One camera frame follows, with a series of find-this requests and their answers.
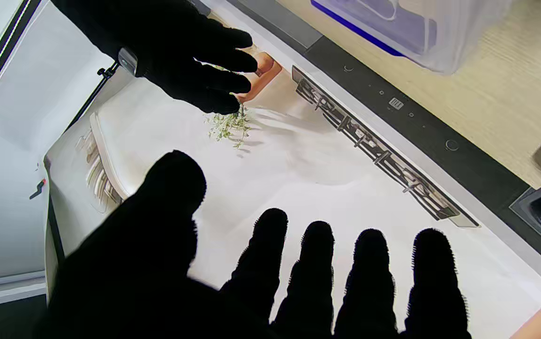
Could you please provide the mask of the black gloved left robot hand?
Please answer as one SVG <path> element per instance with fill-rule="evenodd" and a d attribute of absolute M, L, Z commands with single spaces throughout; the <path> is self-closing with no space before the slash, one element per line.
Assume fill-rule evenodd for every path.
<path fill-rule="evenodd" d="M 413 243 L 413 287 L 405 330 L 393 310 L 395 284 L 380 230 L 355 242 L 342 306 L 334 316 L 333 232 L 314 221 L 273 321 L 288 217 L 271 208 L 220 289 L 188 276 L 197 253 L 193 214 L 205 176 L 173 151 L 57 269 L 36 339 L 469 339 L 468 314 L 445 234 Z"/>

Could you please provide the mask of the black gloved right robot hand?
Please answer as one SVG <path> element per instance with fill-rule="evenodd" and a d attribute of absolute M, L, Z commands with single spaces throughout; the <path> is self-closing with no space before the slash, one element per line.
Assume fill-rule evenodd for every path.
<path fill-rule="evenodd" d="M 201 14 L 188 0 L 56 0 L 103 54 L 135 77 L 204 113 L 234 114 L 257 61 L 248 32 Z"/>

